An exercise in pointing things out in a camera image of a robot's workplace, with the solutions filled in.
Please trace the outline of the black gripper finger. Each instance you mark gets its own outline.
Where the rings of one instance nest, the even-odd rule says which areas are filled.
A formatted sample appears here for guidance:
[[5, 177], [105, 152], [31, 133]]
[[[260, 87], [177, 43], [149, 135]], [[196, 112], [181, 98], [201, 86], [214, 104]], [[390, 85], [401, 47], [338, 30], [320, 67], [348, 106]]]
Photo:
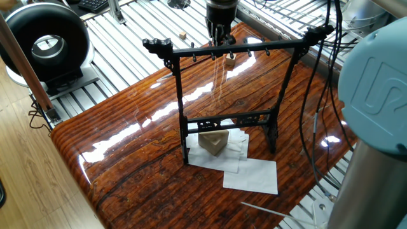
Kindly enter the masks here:
[[223, 26], [214, 22], [207, 22], [209, 37], [215, 46], [221, 46], [223, 43]]
[[231, 34], [231, 22], [222, 24], [222, 45], [234, 45], [236, 43], [235, 37]]

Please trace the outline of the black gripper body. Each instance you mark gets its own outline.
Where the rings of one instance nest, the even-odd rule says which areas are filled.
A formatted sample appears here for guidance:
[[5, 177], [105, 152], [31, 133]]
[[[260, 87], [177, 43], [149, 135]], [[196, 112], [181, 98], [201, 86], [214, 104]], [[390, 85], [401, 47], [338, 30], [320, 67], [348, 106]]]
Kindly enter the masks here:
[[207, 19], [214, 24], [231, 25], [236, 17], [238, 0], [205, 0]]

